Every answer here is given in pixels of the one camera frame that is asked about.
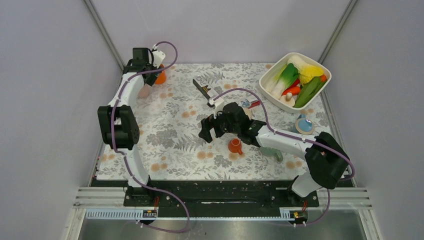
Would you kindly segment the pink mug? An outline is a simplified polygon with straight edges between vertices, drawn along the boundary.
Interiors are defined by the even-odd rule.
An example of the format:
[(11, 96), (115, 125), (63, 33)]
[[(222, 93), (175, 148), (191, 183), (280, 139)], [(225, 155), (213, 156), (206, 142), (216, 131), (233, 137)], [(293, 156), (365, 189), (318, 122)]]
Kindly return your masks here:
[(144, 84), (143, 87), (140, 89), (140, 91), (138, 92), (138, 98), (139, 99), (145, 99), (147, 98), (150, 93), (151, 93), (151, 89), (152, 87), (148, 84)]

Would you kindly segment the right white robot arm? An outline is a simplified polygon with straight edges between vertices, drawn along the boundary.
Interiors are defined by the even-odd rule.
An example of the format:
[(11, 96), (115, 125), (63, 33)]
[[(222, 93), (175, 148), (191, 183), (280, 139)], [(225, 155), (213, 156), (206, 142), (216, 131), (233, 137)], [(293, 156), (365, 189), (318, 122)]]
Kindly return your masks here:
[(307, 196), (319, 189), (334, 189), (348, 168), (349, 158), (341, 146), (327, 132), (317, 136), (285, 130), (271, 130), (265, 121), (255, 120), (235, 102), (200, 122), (199, 137), (211, 143), (216, 138), (234, 134), (246, 145), (275, 149), (305, 160), (307, 171), (295, 177), (287, 191), (287, 201), (301, 205)]

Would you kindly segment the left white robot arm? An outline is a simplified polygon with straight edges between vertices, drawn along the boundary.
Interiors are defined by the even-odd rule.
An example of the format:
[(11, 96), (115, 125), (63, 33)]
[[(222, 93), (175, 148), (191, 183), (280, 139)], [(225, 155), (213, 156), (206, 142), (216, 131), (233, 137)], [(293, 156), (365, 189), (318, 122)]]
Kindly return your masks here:
[(155, 84), (164, 68), (165, 57), (156, 45), (133, 48), (116, 94), (107, 105), (97, 109), (102, 141), (121, 160), (126, 172), (125, 196), (136, 198), (144, 206), (154, 202), (155, 192), (149, 185), (151, 179), (139, 153), (141, 130), (133, 106), (139, 94), (148, 92)]

